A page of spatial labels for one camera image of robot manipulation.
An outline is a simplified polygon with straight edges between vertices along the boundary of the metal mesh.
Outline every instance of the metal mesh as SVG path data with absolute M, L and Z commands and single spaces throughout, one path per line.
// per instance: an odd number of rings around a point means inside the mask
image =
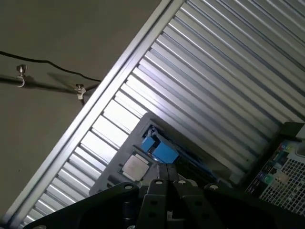
M 305 216 L 305 164 L 288 159 L 281 171 L 283 175 L 269 185 L 260 198 Z

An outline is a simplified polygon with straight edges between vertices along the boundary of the cable clip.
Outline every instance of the cable clip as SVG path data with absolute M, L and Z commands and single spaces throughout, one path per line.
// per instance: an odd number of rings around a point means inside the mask
M 25 85 L 25 71 L 28 69 L 28 66 L 26 64 L 21 64 L 17 66 L 17 71 L 19 72 L 19 75 L 17 76 L 18 79 L 22 80 L 21 85 L 17 86 L 19 88 L 22 88 Z
M 77 98 L 79 100 L 83 100 L 83 95 L 87 92 L 83 84 L 77 84 L 77 88 L 75 89 L 77 91 Z

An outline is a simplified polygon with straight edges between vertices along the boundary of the gray wall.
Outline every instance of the gray wall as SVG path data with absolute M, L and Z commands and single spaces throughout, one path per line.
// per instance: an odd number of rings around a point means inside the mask
M 47 59 L 103 79 L 159 0 L 0 0 L 0 50 Z M 0 56 L 0 76 L 26 63 Z M 93 84 L 51 66 L 26 63 L 36 81 Z M 0 84 L 0 216 L 33 176 L 81 104 L 74 95 Z

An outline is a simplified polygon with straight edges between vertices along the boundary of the screw hole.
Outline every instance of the screw hole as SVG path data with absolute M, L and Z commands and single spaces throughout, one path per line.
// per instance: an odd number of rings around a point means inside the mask
M 150 217 L 150 218 L 154 218 L 154 217 L 156 217 L 156 216 L 157 216 L 157 214 L 154 213 L 154 212 L 148 213 L 148 217 Z
M 201 217 L 202 217 L 203 219 L 208 219 L 208 218 L 210 217 L 210 215 L 209 215 L 208 213 L 202 213 L 202 214 L 201 214 Z
M 196 201 L 196 202 L 195 202 L 195 205 L 196 205 L 196 206 L 201 206 L 201 205 L 202 205 L 202 202 L 201 202 L 201 201 Z

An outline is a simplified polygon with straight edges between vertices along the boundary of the blue plastic part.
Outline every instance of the blue plastic part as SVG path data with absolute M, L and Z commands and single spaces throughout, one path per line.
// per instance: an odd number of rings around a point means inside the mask
M 161 142 L 152 153 L 157 159 L 163 163 L 172 164 L 177 159 L 179 154 L 167 144 Z
M 154 143 L 155 140 L 152 137 L 147 137 L 143 140 L 141 148 L 144 152 L 147 153 Z M 179 156 L 179 154 L 174 149 L 172 149 L 162 141 L 154 149 L 154 151 L 151 152 L 151 154 L 160 162 L 167 164 L 172 164 Z
M 154 140 L 152 137 L 147 137 L 142 141 L 141 149 L 145 152 L 148 152 L 148 150 L 153 146 Z

